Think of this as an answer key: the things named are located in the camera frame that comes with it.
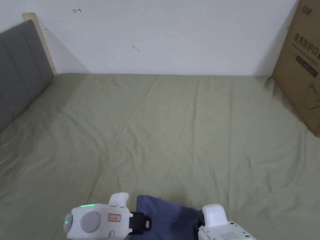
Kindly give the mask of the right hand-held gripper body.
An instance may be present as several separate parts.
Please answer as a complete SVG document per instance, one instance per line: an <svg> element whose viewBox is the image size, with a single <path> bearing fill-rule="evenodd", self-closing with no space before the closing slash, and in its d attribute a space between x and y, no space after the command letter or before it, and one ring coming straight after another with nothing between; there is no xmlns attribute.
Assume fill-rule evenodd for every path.
<svg viewBox="0 0 320 240"><path fill-rule="evenodd" d="M256 240L238 223L228 221L221 204L206 205L202 213L204 223L198 229L198 240Z"/></svg>

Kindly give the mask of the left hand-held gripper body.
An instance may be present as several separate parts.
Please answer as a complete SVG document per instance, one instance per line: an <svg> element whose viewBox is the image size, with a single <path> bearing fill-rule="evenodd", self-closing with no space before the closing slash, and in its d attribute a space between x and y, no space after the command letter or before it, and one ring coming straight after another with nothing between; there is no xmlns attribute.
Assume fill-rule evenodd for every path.
<svg viewBox="0 0 320 240"><path fill-rule="evenodd" d="M143 235L152 228L152 220L127 208L129 194L114 193L108 204L75 207L65 216L63 229L70 240L123 240Z"/></svg>

